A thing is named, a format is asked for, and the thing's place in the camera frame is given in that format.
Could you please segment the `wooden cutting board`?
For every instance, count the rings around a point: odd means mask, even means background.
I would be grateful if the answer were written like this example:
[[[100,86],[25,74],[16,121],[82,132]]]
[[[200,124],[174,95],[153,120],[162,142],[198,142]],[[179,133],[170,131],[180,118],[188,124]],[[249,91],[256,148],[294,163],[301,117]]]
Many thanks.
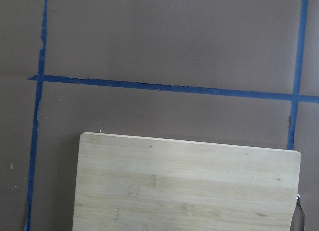
[[[174,139],[80,136],[75,231],[288,231],[296,151]]]

